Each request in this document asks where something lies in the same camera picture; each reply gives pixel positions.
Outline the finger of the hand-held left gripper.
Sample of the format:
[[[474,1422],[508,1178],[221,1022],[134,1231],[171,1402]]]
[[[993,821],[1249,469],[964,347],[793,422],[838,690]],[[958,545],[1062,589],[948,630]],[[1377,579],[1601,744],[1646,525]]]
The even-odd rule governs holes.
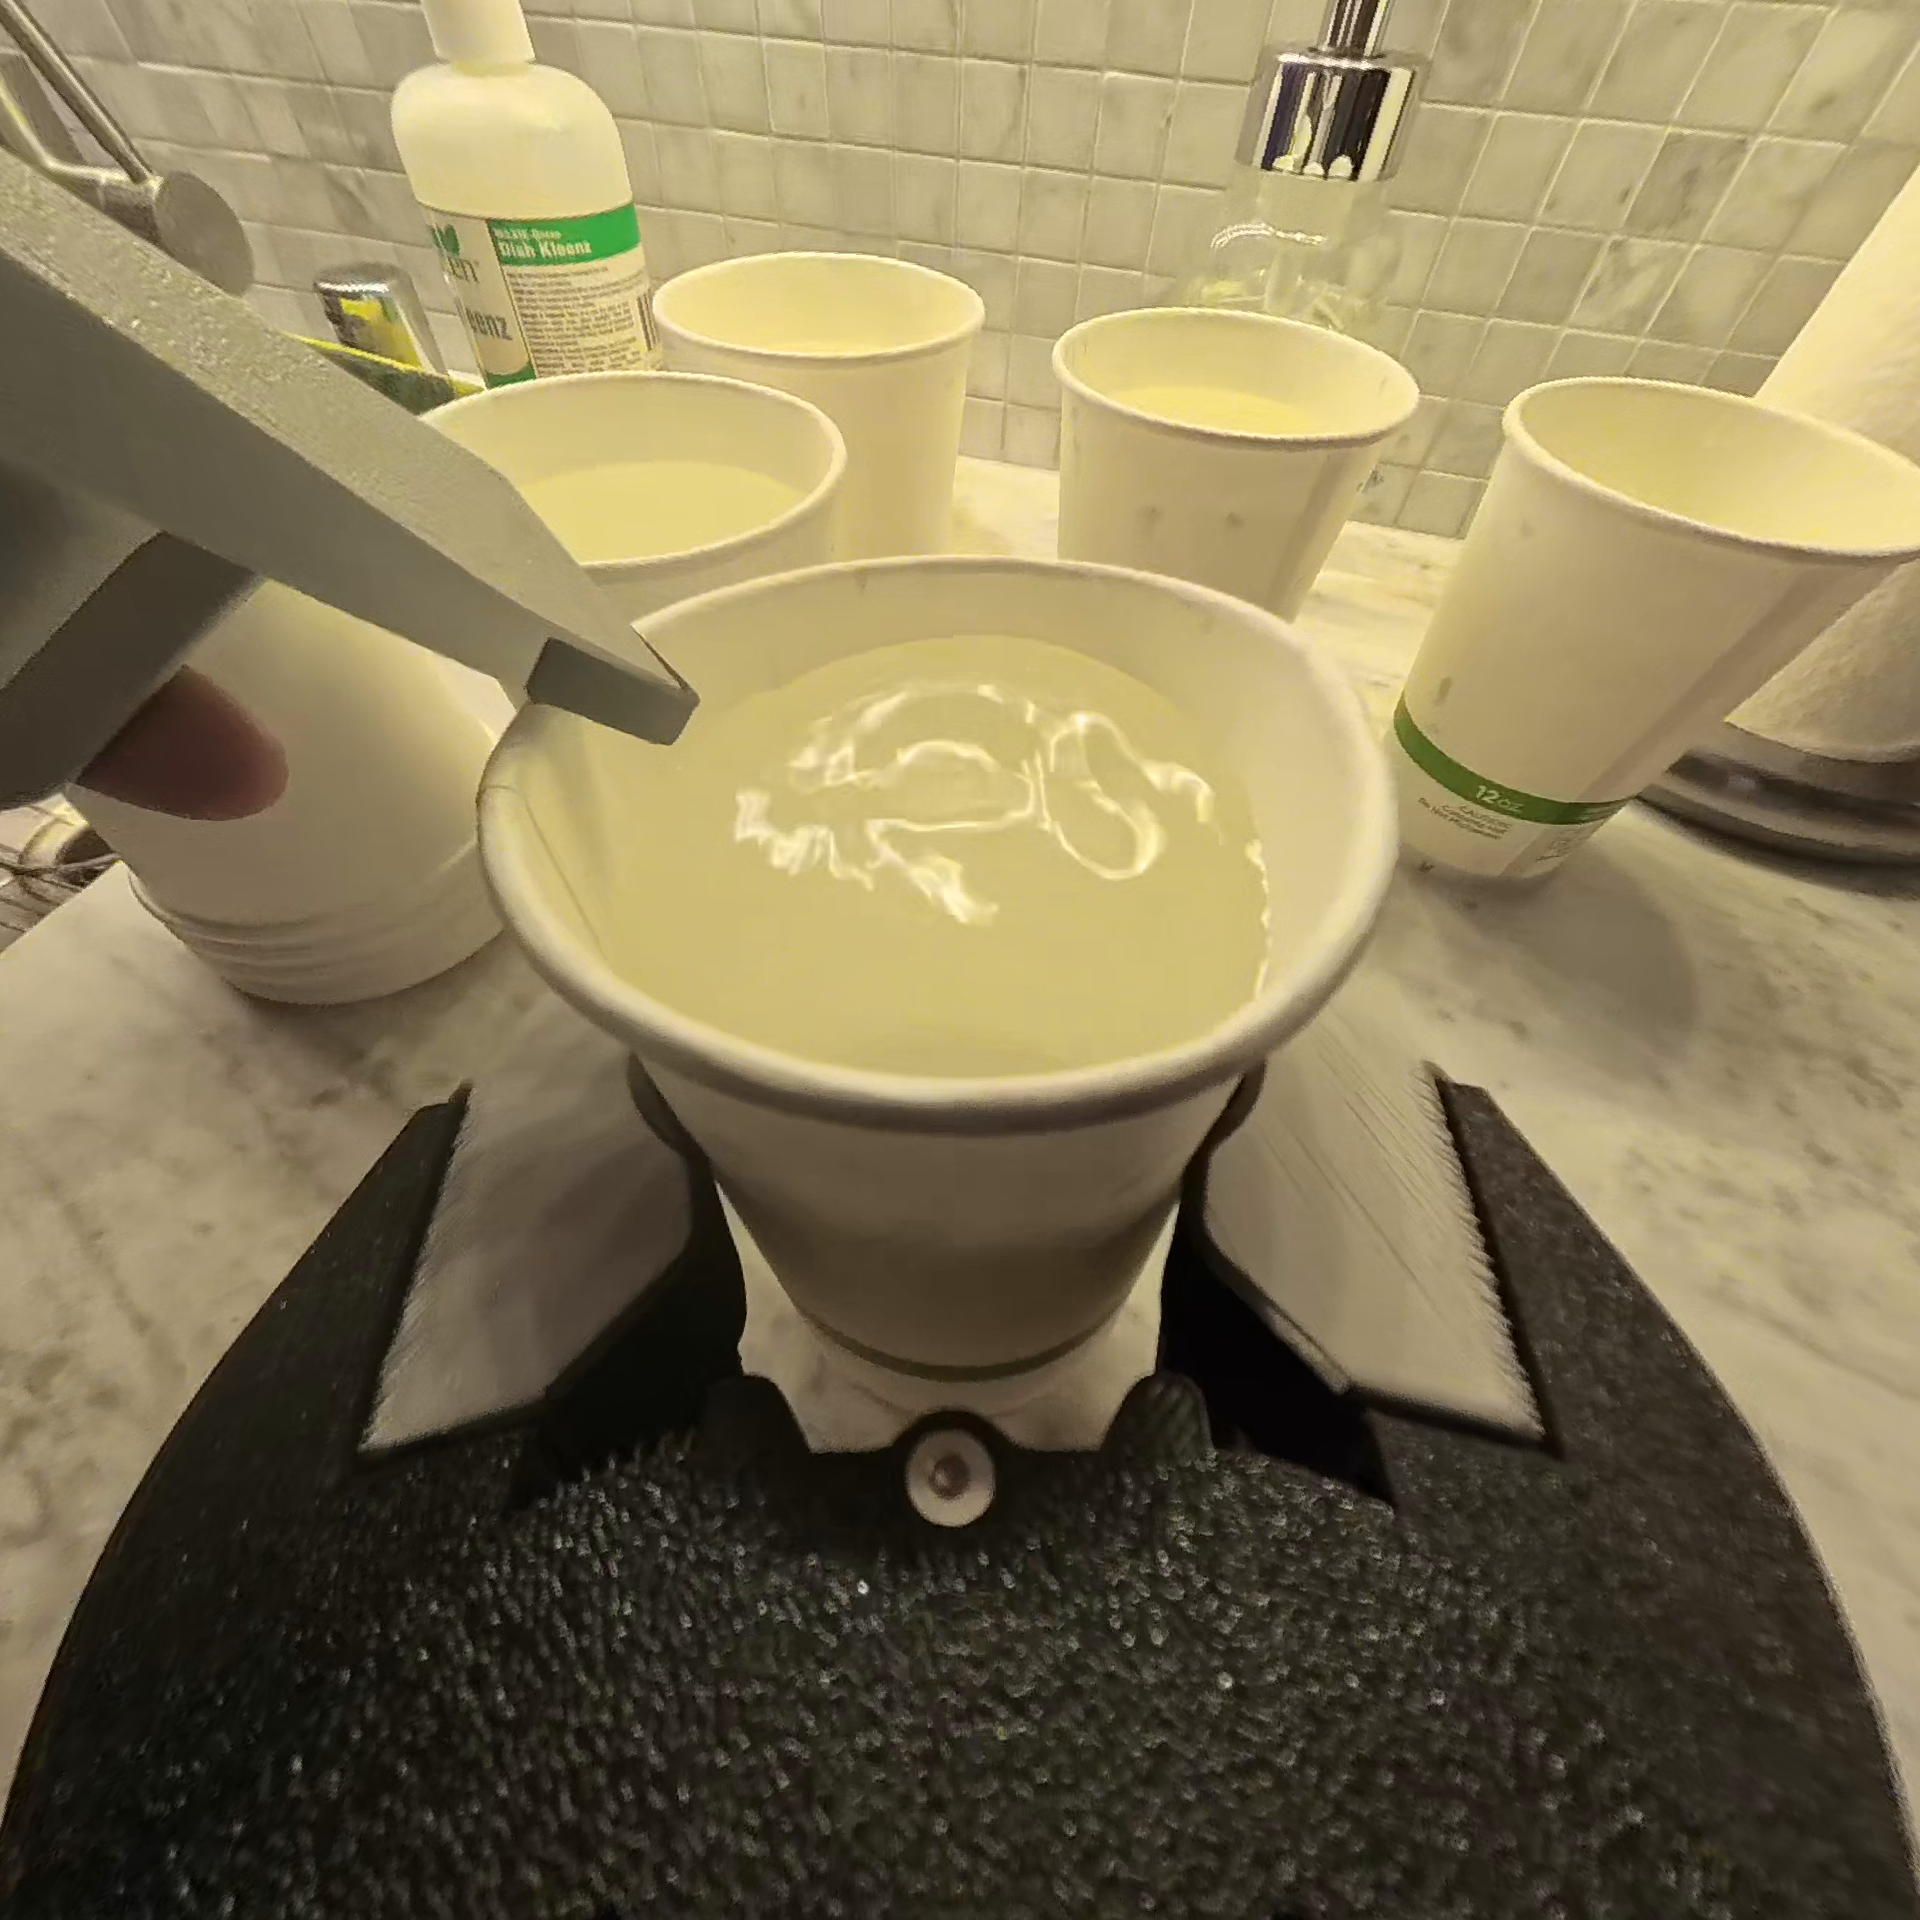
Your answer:
[[[598,726],[698,693],[515,486],[5,154],[5,807],[84,768],[257,583]]]

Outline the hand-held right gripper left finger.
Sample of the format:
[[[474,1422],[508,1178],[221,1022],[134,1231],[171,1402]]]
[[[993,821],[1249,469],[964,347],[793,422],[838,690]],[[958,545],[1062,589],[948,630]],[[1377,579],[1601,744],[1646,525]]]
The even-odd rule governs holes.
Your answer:
[[[620,1041],[517,1041],[465,1091],[365,1450],[557,1414],[629,1432],[738,1374],[748,1283],[705,1161]]]

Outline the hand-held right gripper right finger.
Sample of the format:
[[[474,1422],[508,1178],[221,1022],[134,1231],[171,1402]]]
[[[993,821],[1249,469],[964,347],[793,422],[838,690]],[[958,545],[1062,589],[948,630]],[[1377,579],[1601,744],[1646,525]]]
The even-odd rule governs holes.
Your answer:
[[[1365,1453],[1385,1411],[1540,1448],[1540,1410],[1438,1075],[1402,1031],[1304,1031],[1194,1153],[1155,1368],[1218,1442]]]

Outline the stack of paper cups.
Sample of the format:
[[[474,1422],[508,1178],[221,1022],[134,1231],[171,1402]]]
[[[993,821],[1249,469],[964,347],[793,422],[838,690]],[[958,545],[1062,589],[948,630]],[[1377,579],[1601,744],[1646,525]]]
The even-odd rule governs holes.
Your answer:
[[[64,791],[158,923],[291,1002],[404,991],[494,942],[475,791],[512,718],[498,683],[276,583],[189,663],[278,741],[285,786],[237,822]]]

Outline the white paper cup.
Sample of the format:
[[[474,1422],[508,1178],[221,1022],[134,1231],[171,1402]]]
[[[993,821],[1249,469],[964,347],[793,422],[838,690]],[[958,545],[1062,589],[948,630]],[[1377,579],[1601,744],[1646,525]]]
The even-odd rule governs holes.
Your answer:
[[[785,251],[716,261],[654,298],[664,359],[801,398],[845,442],[844,557],[948,545],[980,295],[914,261]]]
[[[1625,375],[1526,389],[1501,427],[1385,746],[1409,863],[1534,882],[1915,557],[1917,473]]]
[[[1280,614],[1068,560],[805,567],[640,634],[698,696],[674,743],[529,703],[494,749],[510,934],[826,1342],[1066,1362],[1377,931],[1353,687]]]
[[[426,419],[508,478],[627,616],[835,557],[849,445],[803,398],[617,370],[483,391]]]
[[[1378,347],[1297,319],[1153,306],[1051,350],[1059,553],[1293,616],[1422,391]]]

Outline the person's left hand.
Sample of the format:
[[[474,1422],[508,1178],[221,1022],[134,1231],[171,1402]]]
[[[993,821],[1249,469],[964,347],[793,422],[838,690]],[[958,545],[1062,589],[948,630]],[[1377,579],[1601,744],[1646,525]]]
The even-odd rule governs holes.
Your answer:
[[[285,783],[278,741],[189,665],[161,683],[74,781],[129,807],[204,822],[259,815]]]

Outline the yellow green sponge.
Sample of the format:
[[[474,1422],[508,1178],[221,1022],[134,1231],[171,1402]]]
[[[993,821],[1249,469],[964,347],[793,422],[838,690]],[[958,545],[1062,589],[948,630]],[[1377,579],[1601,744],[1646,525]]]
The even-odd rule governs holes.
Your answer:
[[[411,416],[440,410],[456,399],[474,398],[483,391],[483,386],[468,377],[401,362],[384,353],[348,347],[338,339],[301,335],[300,343],[337,370],[344,370],[365,384],[372,392],[393,399]]]

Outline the steel gooseneck faucet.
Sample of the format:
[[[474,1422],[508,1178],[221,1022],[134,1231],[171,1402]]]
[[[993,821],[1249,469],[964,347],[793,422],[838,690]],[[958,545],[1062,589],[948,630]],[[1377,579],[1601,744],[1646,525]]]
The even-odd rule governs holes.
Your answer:
[[[163,170],[28,3],[3,3],[5,150],[228,295],[254,285],[233,208],[188,174]]]

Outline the dish soap pump bottle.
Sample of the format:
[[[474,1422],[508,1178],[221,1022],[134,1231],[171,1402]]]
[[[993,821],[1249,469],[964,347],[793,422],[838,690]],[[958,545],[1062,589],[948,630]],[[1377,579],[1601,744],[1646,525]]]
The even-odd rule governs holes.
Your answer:
[[[539,61],[517,2],[424,17],[437,59],[395,87],[392,129],[484,386],[657,367],[612,111]]]

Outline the paper towel roll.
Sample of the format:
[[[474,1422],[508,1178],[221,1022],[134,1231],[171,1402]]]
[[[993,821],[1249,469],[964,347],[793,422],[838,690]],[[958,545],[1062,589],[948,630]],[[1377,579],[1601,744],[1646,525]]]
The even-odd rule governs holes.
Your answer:
[[[1917,459],[1917,177],[1760,386],[1774,409]],[[1747,703],[1733,726],[1792,752],[1893,763],[1917,754],[1917,565],[1885,575]]]

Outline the glass soap dispenser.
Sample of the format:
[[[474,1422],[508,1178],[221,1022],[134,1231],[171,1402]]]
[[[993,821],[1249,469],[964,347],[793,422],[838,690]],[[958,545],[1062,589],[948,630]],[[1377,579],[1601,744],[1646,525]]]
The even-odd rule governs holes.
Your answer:
[[[1333,2],[1315,40],[1261,51],[1227,194],[1173,303],[1264,313],[1377,343],[1402,261],[1389,185],[1422,69],[1385,48],[1388,2]]]

